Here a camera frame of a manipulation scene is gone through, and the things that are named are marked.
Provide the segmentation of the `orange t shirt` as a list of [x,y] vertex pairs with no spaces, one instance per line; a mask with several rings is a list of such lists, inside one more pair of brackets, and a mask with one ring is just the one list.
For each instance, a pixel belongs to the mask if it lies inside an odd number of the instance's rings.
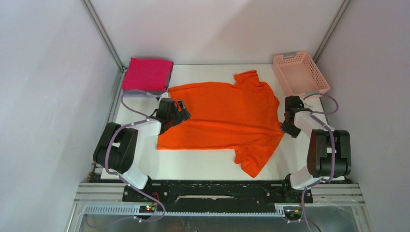
[[171,97],[182,100],[191,117],[160,135],[157,149],[232,149],[235,164],[256,177],[284,135],[279,100],[255,70],[235,74],[234,80],[170,88]]

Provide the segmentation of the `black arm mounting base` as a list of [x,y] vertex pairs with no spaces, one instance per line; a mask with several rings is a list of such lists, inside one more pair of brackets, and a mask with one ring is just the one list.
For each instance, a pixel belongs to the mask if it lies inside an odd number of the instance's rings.
[[142,193],[125,186],[122,201],[153,203],[150,197],[160,201],[168,214],[270,214],[279,212],[280,204],[299,206],[301,202],[313,202],[309,190],[295,190],[287,180],[152,180]]

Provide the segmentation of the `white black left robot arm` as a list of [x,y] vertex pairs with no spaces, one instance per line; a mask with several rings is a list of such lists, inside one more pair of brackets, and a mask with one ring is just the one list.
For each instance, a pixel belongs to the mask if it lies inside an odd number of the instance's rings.
[[148,201],[153,188],[147,185],[151,178],[137,165],[136,153],[142,153],[143,142],[164,134],[188,119],[191,115],[182,100],[163,97],[153,114],[144,120],[120,125],[107,123],[93,153],[93,161],[114,174],[127,185],[135,187],[134,195],[141,201]]

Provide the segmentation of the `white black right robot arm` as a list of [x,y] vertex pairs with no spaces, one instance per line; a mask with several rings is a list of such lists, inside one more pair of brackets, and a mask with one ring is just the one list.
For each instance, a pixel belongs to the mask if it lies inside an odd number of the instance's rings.
[[282,198],[294,202],[305,189],[345,180],[351,172],[351,143],[348,131],[334,129],[319,119],[319,112],[309,109],[299,96],[286,97],[284,107],[281,130],[292,138],[303,133],[309,139],[306,164],[288,174],[281,186]]

